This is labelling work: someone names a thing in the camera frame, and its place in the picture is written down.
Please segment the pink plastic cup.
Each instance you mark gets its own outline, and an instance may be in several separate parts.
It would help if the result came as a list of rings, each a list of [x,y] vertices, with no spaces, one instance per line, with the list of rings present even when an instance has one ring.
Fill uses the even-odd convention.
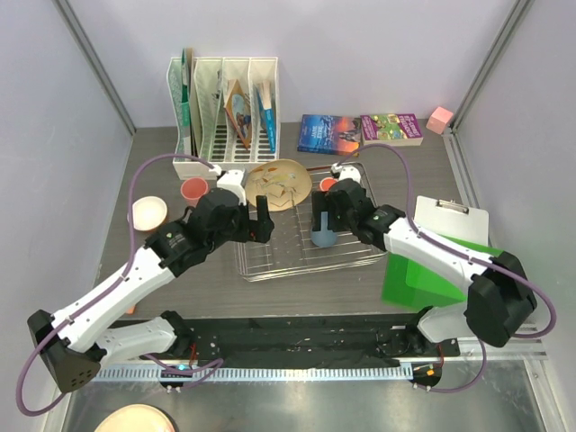
[[[182,182],[180,193],[190,207],[196,207],[200,199],[210,190],[209,184],[202,177],[191,177]]]

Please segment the blue plastic cup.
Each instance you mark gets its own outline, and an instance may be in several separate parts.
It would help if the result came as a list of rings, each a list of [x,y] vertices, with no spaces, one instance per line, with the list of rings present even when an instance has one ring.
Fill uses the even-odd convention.
[[[317,230],[310,231],[310,240],[318,248],[330,248],[337,243],[338,235],[328,227],[329,214],[322,211],[319,214]]]

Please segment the orange illustrated book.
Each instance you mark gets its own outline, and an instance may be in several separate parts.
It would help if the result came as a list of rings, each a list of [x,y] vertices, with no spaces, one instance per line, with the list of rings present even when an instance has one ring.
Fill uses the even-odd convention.
[[[251,105],[237,79],[228,80],[224,108],[244,147],[250,149],[252,142]]]

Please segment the orange white bowl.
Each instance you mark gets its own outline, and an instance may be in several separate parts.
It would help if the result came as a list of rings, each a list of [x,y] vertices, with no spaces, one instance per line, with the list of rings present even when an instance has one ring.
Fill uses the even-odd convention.
[[[133,228],[149,232],[158,228],[167,219],[168,208],[164,200],[157,196],[139,198],[132,205]]]

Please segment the orange ceramic mug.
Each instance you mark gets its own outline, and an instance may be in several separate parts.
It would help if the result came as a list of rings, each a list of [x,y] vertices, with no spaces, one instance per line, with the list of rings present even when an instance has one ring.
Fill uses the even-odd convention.
[[[334,177],[325,177],[319,183],[319,191],[325,193],[337,182],[338,180]]]

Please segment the blue white book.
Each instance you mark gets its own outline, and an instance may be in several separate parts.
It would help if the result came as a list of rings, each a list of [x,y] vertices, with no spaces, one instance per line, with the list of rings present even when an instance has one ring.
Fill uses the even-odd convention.
[[[269,80],[262,80],[255,84],[258,110],[260,114],[261,126],[268,137],[269,149],[272,153],[276,151],[276,121],[275,104],[272,90],[272,83]]]

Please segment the green plastic folder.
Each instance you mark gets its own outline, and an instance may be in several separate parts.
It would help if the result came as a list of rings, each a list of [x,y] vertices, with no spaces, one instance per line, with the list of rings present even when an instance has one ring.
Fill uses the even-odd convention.
[[[463,292],[445,278],[404,256],[387,254],[382,301],[410,311],[466,302]]]

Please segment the white mesh file organizer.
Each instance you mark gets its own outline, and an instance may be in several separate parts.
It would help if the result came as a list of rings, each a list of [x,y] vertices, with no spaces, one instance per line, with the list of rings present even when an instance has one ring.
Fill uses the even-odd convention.
[[[253,116],[252,142],[246,149],[235,132],[224,104],[229,79],[237,79],[250,99]],[[276,151],[269,149],[266,131],[261,126],[255,84],[262,80],[272,83],[276,121]],[[170,59],[166,82],[173,105],[178,138],[172,164],[182,180],[209,175],[208,168],[187,158],[181,132],[181,55]],[[223,169],[251,170],[280,157],[280,86],[277,57],[195,57],[192,59],[191,117],[197,157]]]

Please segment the pink cube block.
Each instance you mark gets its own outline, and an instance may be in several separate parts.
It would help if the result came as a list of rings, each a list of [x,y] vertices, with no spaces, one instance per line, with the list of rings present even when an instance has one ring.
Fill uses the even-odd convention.
[[[438,106],[428,118],[426,127],[428,130],[433,131],[438,135],[442,135],[453,116],[453,112],[442,106]]]

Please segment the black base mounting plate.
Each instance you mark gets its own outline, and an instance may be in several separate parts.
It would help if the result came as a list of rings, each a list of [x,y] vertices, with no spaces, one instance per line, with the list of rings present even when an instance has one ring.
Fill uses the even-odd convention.
[[[458,357],[454,338],[428,343],[410,326],[414,314],[280,316],[187,319],[193,337],[161,359],[202,363],[222,358],[226,365],[278,367],[302,363],[320,368],[330,362],[388,360],[443,355]]]

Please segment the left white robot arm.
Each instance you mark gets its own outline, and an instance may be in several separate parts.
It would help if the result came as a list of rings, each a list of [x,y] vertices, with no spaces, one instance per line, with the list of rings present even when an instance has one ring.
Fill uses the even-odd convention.
[[[267,199],[256,198],[256,217],[231,191],[215,188],[184,215],[161,225],[130,254],[128,263],[68,307],[34,312],[28,327],[58,389],[74,392],[107,365],[148,354],[185,357],[194,333],[172,310],[137,325],[113,328],[128,308],[203,263],[223,244],[266,243],[274,223]]]

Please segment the pink round object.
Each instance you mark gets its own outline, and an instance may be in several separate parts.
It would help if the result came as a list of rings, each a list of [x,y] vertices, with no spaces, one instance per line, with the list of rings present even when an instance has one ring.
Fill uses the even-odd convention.
[[[131,404],[106,417],[95,432],[176,432],[173,421],[160,409],[146,404]]]

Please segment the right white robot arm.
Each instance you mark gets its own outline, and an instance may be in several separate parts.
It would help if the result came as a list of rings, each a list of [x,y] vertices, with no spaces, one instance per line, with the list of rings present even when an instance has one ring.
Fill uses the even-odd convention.
[[[536,309],[533,292],[516,256],[475,251],[418,227],[390,205],[375,206],[352,179],[335,182],[326,192],[311,194],[312,228],[350,232],[369,246],[405,257],[466,293],[464,302],[427,306],[409,324],[406,342],[424,356],[450,338],[476,337],[504,347]]]

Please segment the beige bird pattern plate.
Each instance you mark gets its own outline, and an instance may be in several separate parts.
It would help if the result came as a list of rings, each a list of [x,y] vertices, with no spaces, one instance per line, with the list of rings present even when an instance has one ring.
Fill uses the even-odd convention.
[[[255,206],[257,197],[267,199],[270,212],[282,212],[303,202],[311,193],[309,171],[291,159],[277,159],[254,168],[245,184],[247,201]]]

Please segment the purple green paperback book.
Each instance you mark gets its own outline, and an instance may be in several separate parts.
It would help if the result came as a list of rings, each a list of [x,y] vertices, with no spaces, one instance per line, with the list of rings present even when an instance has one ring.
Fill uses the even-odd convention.
[[[362,138],[365,145],[385,143],[393,147],[419,146],[423,134],[413,113],[362,115]]]

